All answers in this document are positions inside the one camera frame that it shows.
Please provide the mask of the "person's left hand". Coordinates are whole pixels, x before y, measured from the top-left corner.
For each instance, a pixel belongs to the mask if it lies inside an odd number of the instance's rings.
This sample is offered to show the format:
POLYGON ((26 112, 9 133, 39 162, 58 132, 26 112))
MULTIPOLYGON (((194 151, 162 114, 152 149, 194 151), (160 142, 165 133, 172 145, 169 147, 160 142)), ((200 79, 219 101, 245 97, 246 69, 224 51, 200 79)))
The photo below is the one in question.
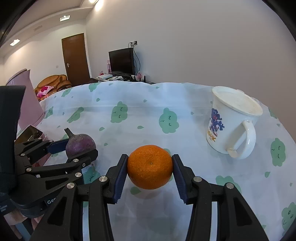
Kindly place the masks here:
MULTIPOLYGON (((41 221, 41 219, 43 218, 43 216, 44 215, 41 215, 39 217, 31 219, 33 230, 36 229, 36 227, 38 226, 38 224, 41 221)), ((14 232, 14 234, 16 235, 16 237, 19 240, 21 240, 23 238, 23 236, 16 228, 16 225, 25 221, 27 219, 27 217, 22 215, 18 209, 15 209, 12 212, 4 215, 4 218, 5 218, 6 222, 8 223, 8 225, 10 226, 10 228, 12 229, 12 231, 14 232)))

